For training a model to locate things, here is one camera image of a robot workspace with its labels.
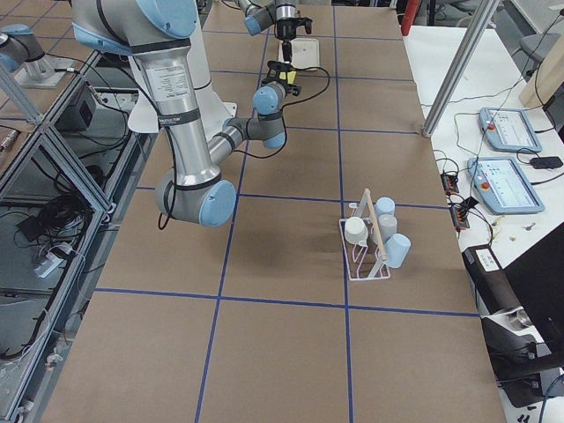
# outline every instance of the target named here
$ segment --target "white label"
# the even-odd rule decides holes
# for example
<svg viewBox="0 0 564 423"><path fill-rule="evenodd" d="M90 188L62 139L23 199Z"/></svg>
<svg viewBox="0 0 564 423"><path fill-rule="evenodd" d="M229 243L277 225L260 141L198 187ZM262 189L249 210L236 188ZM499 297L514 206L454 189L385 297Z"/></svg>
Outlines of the white label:
<svg viewBox="0 0 564 423"><path fill-rule="evenodd" d="M156 101L169 101L190 95L188 74L183 64L147 70Z"/></svg>
<svg viewBox="0 0 564 423"><path fill-rule="evenodd" d="M485 271L498 271L500 269L489 249L477 249L476 255Z"/></svg>

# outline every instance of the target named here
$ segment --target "blue tape line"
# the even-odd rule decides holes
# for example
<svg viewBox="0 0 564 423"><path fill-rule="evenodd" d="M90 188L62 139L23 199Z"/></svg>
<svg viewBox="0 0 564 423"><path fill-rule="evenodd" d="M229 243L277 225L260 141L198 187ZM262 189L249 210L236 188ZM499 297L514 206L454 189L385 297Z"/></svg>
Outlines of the blue tape line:
<svg viewBox="0 0 564 423"><path fill-rule="evenodd" d="M416 209L436 209L436 210L448 210L447 205L425 205L425 204L396 204L397 207L412 207Z"/></svg>
<svg viewBox="0 0 564 423"><path fill-rule="evenodd" d="M320 203L341 203L340 200L332 200L330 198L282 197L282 196L268 196L264 194L248 194L248 193L241 193L241 197L266 198L272 200L316 201Z"/></svg>
<svg viewBox="0 0 564 423"><path fill-rule="evenodd" d="M14 7L12 7L12 8L8 11L8 13L6 13L5 16L10 16L13 11L15 11L16 9L18 9L19 6L21 6L22 3L24 3L24 0L19 0L18 4L16 4Z"/></svg>
<svg viewBox="0 0 564 423"><path fill-rule="evenodd" d="M386 313L402 313L407 315L449 315L453 317L479 317L478 313L463 313L457 311L420 310L416 308L390 308L370 306L349 306L354 310L382 311Z"/></svg>
<svg viewBox="0 0 564 423"><path fill-rule="evenodd" d="M263 48L263 56L261 58L260 74L259 74L258 80L256 82L257 88L261 84L261 75L262 75L262 72L263 72L264 58L266 57L266 47L268 45L269 33L270 33L270 30L266 34L266 37L264 37L264 48ZM248 148L249 148L249 143L247 143L245 150L248 150ZM226 254L225 254L225 259L224 259L224 262L223 262L223 268L221 270L221 280L219 281L218 298L216 300L215 311L213 313L213 321L212 321L212 324L211 324L210 340L208 342L208 349L207 349L207 353L205 355L204 372L202 374L202 381L200 383L200 392L199 392L198 399L197 399L196 416L194 417L194 423L199 423L200 415L201 415L201 412L202 412L202 404L204 402L205 384L206 384L206 381L207 381L208 370L209 370L209 367L210 367L210 360L211 360L211 357L212 357L212 347L213 347L213 340L215 338L215 330L216 330L217 323L218 323L219 306L221 304L221 294L223 293L223 285L225 284L227 264L229 263L229 254L231 252L231 243L233 241L235 222L236 222L236 219L237 219L237 211L239 209L239 199L241 197L241 186L242 186L243 176L245 174L246 164L247 164L247 155L245 155L243 157L243 161L242 161L242 164L241 164L241 173L239 174L239 186L237 187L237 196L235 198L234 212L233 212L233 217L232 217L232 220L231 220L231 227L229 228L229 236L227 238Z"/></svg>
<svg viewBox="0 0 564 423"><path fill-rule="evenodd" d="M345 304L332 304L329 302L314 302L314 301L293 301L293 300L273 300L268 298L250 298L250 297L236 297L218 296L205 293L177 293L167 291L148 291L142 289L127 289L127 288L110 288L102 287L94 290L97 293L130 293L134 295L151 295L155 297L175 297L175 298L192 298L196 300L222 300L232 302L252 302L260 304L274 304L280 306L301 306L313 308L341 308L345 309ZM441 311L441 310L423 310L417 308L393 308L393 307L373 307L373 306L355 306L349 305L349 309L362 310L362 311L378 311L383 313L399 313L404 315L445 315L453 317L479 317L478 313L465 313L457 311Z"/></svg>
<svg viewBox="0 0 564 423"><path fill-rule="evenodd" d="M137 186L136 189L140 191L154 191L155 188L153 187L142 187ZM349 203L358 203L358 200L337 200L332 198L310 198L310 197L284 197L284 196L270 196L267 194L250 194L247 192L239 191L239 197L247 197L247 198L263 198L268 200L294 200L294 201L310 201L310 202L317 202L317 203L341 203L341 204L349 204ZM449 207L446 205L427 205L427 204L402 204L396 203L396 207L411 207L415 209L435 209L435 210L448 210Z"/></svg>
<svg viewBox="0 0 564 423"><path fill-rule="evenodd" d="M332 131L340 131L340 132L362 132L367 134L395 134L395 135L418 135L419 133L416 131L410 130L349 130L345 128L317 128L317 127L309 127L309 126L288 126L286 127L289 130L332 130Z"/></svg>
<svg viewBox="0 0 564 423"><path fill-rule="evenodd" d="M166 291L147 291L142 289L123 289L123 288L96 288L97 293L133 293L135 295L154 295L156 297L181 297L197 298L200 300L216 300L216 295L206 295L203 293L174 293Z"/></svg>
<svg viewBox="0 0 564 423"><path fill-rule="evenodd" d="M309 302L309 301L291 301L291 300L269 300L265 298L246 298L246 297L221 297L223 301L236 302L255 302L260 304L276 304L280 306L303 306L317 308L345 308L341 304L330 304L328 302Z"/></svg>
<svg viewBox="0 0 564 423"><path fill-rule="evenodd" d="M343 181L343 152L341 142L341 107L338 95L338 46L337 46L337 14L333 8L333 44L335 49L335 91L337 93L337 134L338 134L338 179L341 203L341 218L345 216L345 198ZM343 263L343 289L345 291L345 336L346 336L346 380L349 401L349 423L354 423L354 401L353 401L353 359L351 351L351 316L349 313L349 285L348 275L345 264L345 252L342 251Z"/></svg>
<svg viewBox="0 0 564 423"><path fill-rule="evenodd" d="M419 135L418 132L414 130L353 130L353 129L343 129L341 132L366 132L368 134L398 134L398 135Z"/></svg>

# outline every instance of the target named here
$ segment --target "yellow object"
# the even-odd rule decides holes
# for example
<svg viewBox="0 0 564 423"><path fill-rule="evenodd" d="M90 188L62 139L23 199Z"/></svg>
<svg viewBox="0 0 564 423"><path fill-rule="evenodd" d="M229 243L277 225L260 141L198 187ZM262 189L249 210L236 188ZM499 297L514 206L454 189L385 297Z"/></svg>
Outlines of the yellow object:
<svg viewBox="0 0 564 423"><path fill-rule="evenodd" d="M286 79L288 81L288 84L293 84L293 81L296 79L296 71L292 70L291 72L288 73L288 78L286 77L286 73L285 72L281 72L280 73L280 77L282 79Z"/></svg>

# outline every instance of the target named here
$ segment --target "white desk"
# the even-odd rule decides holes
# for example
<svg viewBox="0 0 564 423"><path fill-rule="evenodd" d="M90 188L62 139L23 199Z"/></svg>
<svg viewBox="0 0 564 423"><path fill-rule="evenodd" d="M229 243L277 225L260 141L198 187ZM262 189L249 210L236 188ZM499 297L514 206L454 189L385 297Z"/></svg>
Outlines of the white desk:
<svg viewBox="0 0 564 423"><path fill-rule="evenodd" d="M423 105L433 103L463 36L463 28L414 26L410 35L404 38L413 77L418 87L419 99ZM452 100L496 94L514 85L519 76L519 70L501 43L497 33L494 30L486 30L455 90ZM522 108L523 105L518 99L518 94L524 85L525 83L522 81L513 90L506 91L493 98L465 100L449 104L432 136L433 147L443 150L449 158L458 163L461 169L465 168L467 160L473 156L456 146L454 115L456 113L478 113L482 107L498 108L506 98L507 101L503 107ZM423 106L425 115L428 110L429 107ZM545 113L540 109L529 111L528 116L535 130L543 130L551 126ZM477 152L482 140L478 116L460 115L457 117L457 122L460 144ZM543 156L555 155L564 158L564 144L554 130L539 134L538 137L543 145L541 152ZM493 151L489 148L486 140L481 146L480 157L507 155L515 156L513 153ZM443 157L439 152L435 156L437 159ZM439 162L440 169L442 169L442 164L443 162ZM448 170L454 169L451 164L447 164L446 168ZM528 166L523 166L523 170L532 182L543 181L564 172L564 168L546 171L535 170ZM467 171L460 173L458 185L461 194L468 197L470 194L470 176ZM492 249L503 267L510 264L564 221L564 213L562 212L564 207L564 177L554 182L538 185L535 190L546 207L546 210L539 214L512 215L498 219L499 216L494 216L485 206L481 204L477 206L490 223L494 223L498 219L498 225L494 229L495 238ZM527 231L525 227L533 222L535 226ZM471 245L484 244L488 241L489 231L484 222L471 215L470 224L471 229L463 231L460 235L459 246L461 251ZM526 407L516 409L511 406L503 392L501 397L508 421L516 421L521 414L530 414L531 422L538 420L540 407L534 411L527 411ZM544 423L561 423L562 416L564 416L564 398L551 399L545 412Z"/></svg>

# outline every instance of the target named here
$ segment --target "red object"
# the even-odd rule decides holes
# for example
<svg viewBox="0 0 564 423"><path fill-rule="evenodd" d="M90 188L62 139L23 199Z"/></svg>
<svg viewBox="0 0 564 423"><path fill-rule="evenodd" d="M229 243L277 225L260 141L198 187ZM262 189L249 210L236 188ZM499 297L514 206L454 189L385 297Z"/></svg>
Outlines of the red object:
<svg viewBox="0 0 564 423"><path fill-rule="evenodd" d="M421 0L409 0L405 6L405 14L402 19L402 35L409 35L409 30L412 29L413 20L417 15L417 10L419 9L419 4Z"/></svg>

